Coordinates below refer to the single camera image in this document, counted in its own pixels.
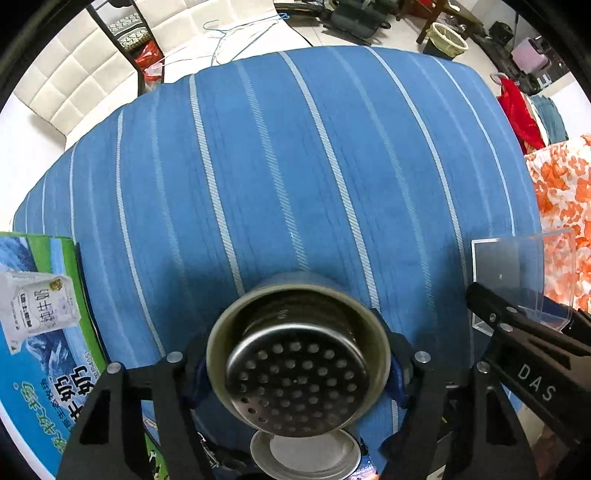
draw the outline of perforated metal lid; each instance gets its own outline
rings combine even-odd
[[[226,367],[226,388],[240,414],[265,432],[320,435],[345,424],[369,388],[361,352],[319,325],[283,323],[244,339]]]

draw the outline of wastebasket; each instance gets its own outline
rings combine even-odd
[[[423,53],[453,60],[468,49],[466,41],[451,28],[441,23],[432,23],[427,30],[428,42]]]

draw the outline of milk package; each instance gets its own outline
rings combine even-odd
[[[38,272],[0,272],[0,323],[11,355],[41,333],[80,322],[72,279]]]

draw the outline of table leg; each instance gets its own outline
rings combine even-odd
[[[421,33],[419,33],[419,35],[417,37],[418,44],[423,43],[423,40],[425,40],[425,37],[427,36],[427,30],[429,29],[431,24],[433,22],[435,22],[435,20],[437,20],[437,17],[439,16],[439,14],[441,12],[443,12],[443,9],[445,8],[446,1],[447,0],[435,0],[435,8],[433,8],[431,15],[429,16],[429,18],[425,22],[425,25],[424,25],[423,29],[421,30]]]
[[[413,6],[413,2],[414,0],[402,0],[402,7],[400,8],[398,15],[396,15],[396,21],[400,22],[401,19],[408,15],[411,7]]]

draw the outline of red bag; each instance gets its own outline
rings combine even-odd
[[[135,59],[136,64],[144,74],[144,79],[146,82],[154,82],[156,80],[160,80],[160,75],[150,76],[146,74],[146,69],[152,66],[154,63],[162,60],[163,58],[164,55],[162,55],[162,52],[156,46],[156,42],[154,40],[150,40],[144,47],[142,53],[140,53],[139,56]]]

